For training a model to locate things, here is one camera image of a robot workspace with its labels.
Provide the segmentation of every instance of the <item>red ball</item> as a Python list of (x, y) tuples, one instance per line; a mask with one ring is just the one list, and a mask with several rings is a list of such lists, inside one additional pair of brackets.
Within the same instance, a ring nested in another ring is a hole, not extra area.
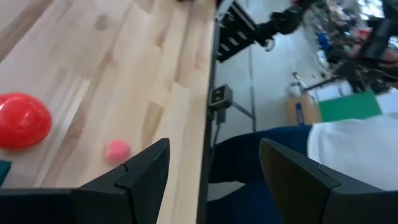
[(50, 129), (51, 114), (40, 100), (23, 93), (0, 95), (0, 147), (32, 146)]

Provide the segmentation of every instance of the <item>pink ball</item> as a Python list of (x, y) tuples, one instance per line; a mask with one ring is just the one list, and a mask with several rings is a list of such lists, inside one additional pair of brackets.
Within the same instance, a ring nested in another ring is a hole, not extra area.
[(122, 140), (112, 140), (106, 146), (105, 159), (108, 163), (118, 165), (130, 158), (130, 145)]

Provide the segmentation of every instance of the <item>wood grain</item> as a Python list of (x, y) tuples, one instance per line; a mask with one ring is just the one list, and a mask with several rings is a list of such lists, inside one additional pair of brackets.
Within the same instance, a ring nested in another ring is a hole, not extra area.
[(214, 1), (5, 2), (0, 93), (40, 98), (54, 124), (32, 149), (0, 151), (13, 161), (3, 187), (78, 187), (114, 168), (108, 141), (129, 142), (134, 156), (170, 138), (158, 223), (195, 223)]

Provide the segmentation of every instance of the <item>table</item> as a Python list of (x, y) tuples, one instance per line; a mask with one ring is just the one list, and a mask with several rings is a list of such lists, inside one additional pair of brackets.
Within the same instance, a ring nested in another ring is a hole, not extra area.
[(128, 141), (135, 155), (170, 138), (158, 223), (202, 222), (214, 0), (0, 5), (0, 93), (34, 95), (53, 116), (36, 147), (0, 151), (13, 162), (3, 187), (78, 187), (114, 168), (103, 160), (109, 140)]

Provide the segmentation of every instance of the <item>concrete floor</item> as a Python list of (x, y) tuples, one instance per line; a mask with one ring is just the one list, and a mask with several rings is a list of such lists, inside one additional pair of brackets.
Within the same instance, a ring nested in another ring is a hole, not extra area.
[[(257, 23), (268, 21), (271, 12), (283, 11), (290, 5), (290, 0), (238, 2)], [(306, 39), (303, 28), (290, 35), (278, 35), (275, 41), (275, 49), (270, 52), (254, 44), (224, 63), (218, 63), (216, 68), (216, 86), (228, 84), (234, 91), (234, 101), (249, 111), (250, 89), (254, 87), (258, 131), (287, 125), (284, 103), (289, 98), (289, 84), (294, 81), (292, 72), (309, 78), (306, 80), (308, 84), (320, 80), (321, 68), (316, 60), (315, 49)], [(218, 142), (251, 132), (251, 119), (230, 108), (227, 123), (221, 128)], [(210, 184), (208, 200), (228, 195), (241, 186), (242, 184), (237, 182)]]

